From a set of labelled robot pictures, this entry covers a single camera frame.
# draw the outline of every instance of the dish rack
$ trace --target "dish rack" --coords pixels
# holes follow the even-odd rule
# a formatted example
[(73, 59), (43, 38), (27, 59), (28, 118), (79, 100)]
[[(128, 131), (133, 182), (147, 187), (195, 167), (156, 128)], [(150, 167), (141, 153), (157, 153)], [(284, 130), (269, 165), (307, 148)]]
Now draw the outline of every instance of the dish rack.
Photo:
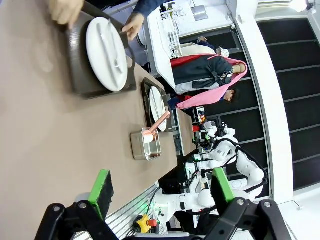
[(158, 18), (162, 46), (170, 59), (182, 57), (179, 30), (171, 14), (172, 11), (163, 12)]

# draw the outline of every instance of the bolt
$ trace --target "bolt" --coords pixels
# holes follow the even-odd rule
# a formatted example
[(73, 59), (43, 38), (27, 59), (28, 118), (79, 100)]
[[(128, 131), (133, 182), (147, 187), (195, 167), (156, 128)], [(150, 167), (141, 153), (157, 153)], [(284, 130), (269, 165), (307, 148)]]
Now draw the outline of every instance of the bolt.
[(55, 206), (55, 207), (53, 208), (53, 211), (59, 212), (59, 211), (60, 211), (60, 207), (59, 207), (59, 206)]
[(266, 206), (267, 208), (270, 208), (270, 207), (271, 207), (271, 204), (270, 204), (270, 202), (268, 202), (268, 201), (266, 201), (263, 205)]
[(80, 207), (81, 209), (85, 209), (85, 208), (87, 207), (87, 205), (86, 205), (85, 203), (81, 203), (81, 204), (79, 204), (79, 207)]
[(239, 204), (240, 206), (245, 204), (245, 202), (242, 199), (239, 199), (238, 201), (236, 201), (236, 203)]

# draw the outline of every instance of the red button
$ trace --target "red button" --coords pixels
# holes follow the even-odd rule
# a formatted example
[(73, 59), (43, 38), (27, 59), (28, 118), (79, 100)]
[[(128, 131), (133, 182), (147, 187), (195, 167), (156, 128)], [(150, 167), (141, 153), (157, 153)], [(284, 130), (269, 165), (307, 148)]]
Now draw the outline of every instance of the red button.
[(157, 226), (157, 220), (152, 219), (148, 221), (148, 226), (150, 227), (156, 227)]

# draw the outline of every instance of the pink jacket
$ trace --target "pink jacket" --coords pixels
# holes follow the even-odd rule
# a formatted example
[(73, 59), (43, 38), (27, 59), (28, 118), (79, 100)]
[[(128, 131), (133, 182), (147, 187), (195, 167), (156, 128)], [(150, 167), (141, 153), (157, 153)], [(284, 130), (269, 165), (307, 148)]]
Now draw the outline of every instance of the pink jacket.
[[(208, 58), (208, 60), (211, 58), (217, 57), (217, 56), (220, 56), (220, 55), (210, 56)], [(231, 58), (227, 58), (227, 57), (225, 57), (225, 59), (228, 61), (228, 63), (230, 63), (232, 65), (239, 64), (239, 63), (244, 64), (245, 71), (240, 74), (233, 74), (232, 80), (229, 84), (223, 85), (223, 86), (216, 88), (216, 89), (205, 91), (205, 92), (200, 93), (200, 94), (198, 94), (198, 95), (196, 95), (186, 101), (183, 101), (183, 102), (177, 104), (176, 107), (178, 109), (187, 109), (187, 108), (192, 108), (192, 107), (197, 107), (197, 106), (215, 104), (216, 102), (219, 102), (219, 100), (225, 95), (225, 93), (227, 92), (227, 90), (230, 86), (234, 85), (244, 75), (246, 75), (246, 73), (248, 71), (248, 66), (246, 65), (246, 63), (244, 63), (243, 61), (240, 61), (240, 60), (231, 59)]]

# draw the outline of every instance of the tray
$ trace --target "tray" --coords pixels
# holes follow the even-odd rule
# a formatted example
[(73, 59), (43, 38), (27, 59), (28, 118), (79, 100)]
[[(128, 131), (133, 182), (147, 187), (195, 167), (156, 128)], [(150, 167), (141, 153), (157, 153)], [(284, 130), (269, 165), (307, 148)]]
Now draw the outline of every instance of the tray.
[[(152, 116), (151, 107), (150, 107), (149, 95), (150, 95), (151, 87), (156, 87), (159, 90), (159, 92), (162, 95), (164, 106), (167, 106), (168, 109), (170, 110), (170, 107), (168, 105), (169, 96), (166, 94), (166, 92), (162, 88), (160, 88), (159, 86), (154, 84), (151, 80), (149, 80), (148, 78), (145, 77), (143, 79), (142, 83), (141, 83), (141, 90), (142, 90), (142, 97), (143, 97), (143, 105), (144, 105), (146, 125), (149, 128), (152, 127), (152, 125), (156, 123), (155, 120), (154, 120), (154, 117)], [(172, 117), (172, 114), (166, 120), (166, 129), (164, 131), (166, 133), (172, 133), (173, 132), (172, 123), (171, 123), (171, 117)]]
[(74, 24), (72, 30), (66, 31), (73, 91), (85, 99), (92, 99), (110, 94), (119, 94), (137, 90), (137, 83), (134, 75), (136, 61), (134, 53), (129, 47), (126, 33), (120, 33), (120, 37), (124, 47), (131, 53), (133, 63), (132, 66), (128, 68), (128, 77), (124, 88), (118, 92), (109, 91), (101, 84), (91, 68), (87, 55), (86, 33), (90, 21), (97, 17), (110, 19), (111, 23), (119, 31), (123, 27), (122, 24), (112, 19), (98, 8), (84, 2), (84, 6), (77, 22)]

